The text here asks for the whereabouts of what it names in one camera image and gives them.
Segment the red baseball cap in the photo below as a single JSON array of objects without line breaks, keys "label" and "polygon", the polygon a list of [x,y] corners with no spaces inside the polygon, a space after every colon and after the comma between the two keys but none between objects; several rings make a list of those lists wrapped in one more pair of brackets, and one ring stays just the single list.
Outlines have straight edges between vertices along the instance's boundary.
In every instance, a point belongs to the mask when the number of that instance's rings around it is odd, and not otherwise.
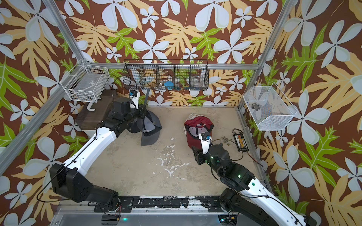
[{"label": "red baseball cap", "polygon": [[201,148],[198,135],[204,132],[210,132],[212,135],[214,127],[214,124],[208,117],[197,117],[193,120],[186,120],[184,122],[184,132],[189,148],[192,149],[193,146]]}]

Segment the black baseball cap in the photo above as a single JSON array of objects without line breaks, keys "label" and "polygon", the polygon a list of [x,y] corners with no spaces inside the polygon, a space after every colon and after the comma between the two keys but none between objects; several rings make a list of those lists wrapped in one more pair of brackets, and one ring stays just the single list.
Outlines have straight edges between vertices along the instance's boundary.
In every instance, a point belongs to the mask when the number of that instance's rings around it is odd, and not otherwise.
[{"label": "black baseball cap", "polygon": [[133,121],[127,125],[126,128],[130,133],[139,133],[141,129],[138,127],[138,124],[136,121]]}]

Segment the dark grey baseball cap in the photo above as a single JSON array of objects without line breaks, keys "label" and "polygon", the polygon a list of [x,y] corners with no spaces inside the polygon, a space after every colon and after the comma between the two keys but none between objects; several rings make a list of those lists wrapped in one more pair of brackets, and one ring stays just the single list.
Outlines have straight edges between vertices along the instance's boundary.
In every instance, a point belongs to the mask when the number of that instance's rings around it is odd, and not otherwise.
[{"label": "dark grey baseball cap", "polygon": [[159,118],[151,111],[145,111],[145,117],[143,119],[137,119],[137,127],[140,129],[142,147],[150,146],[157,142],[162,125]]}]

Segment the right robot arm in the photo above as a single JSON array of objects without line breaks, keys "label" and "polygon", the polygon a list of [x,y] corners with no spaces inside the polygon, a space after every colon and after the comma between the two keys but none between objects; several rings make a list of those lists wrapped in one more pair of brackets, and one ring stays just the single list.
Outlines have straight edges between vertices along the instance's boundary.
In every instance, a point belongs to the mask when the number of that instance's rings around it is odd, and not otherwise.
[{"label": "right robot arm", "polygon": [[261,226],[315,226],[316,220],[293,211],[274,196],[246,167],[230,158],[222,144],[212,144],[209,132],[187,135],[199,165],[206,163],[227,188],[219,196],[223,210],[241,213]]}]

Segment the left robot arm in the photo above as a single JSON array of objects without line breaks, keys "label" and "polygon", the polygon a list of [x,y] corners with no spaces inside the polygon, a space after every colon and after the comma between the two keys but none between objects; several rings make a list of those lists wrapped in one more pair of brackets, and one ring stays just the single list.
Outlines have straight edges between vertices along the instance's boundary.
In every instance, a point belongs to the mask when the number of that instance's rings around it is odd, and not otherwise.
[{"label": "left robot arm", "polygon": [[51,166],[52,190],[75,202],[95,202],[104,211],[120,209],[118,192],[97,186],[86,179],[86,174],[100,154],[118,138],[124,130],[146,116],[146,106],[132,98],[118,98],[112,109],[96,128],[95,134],[64,163]]}]

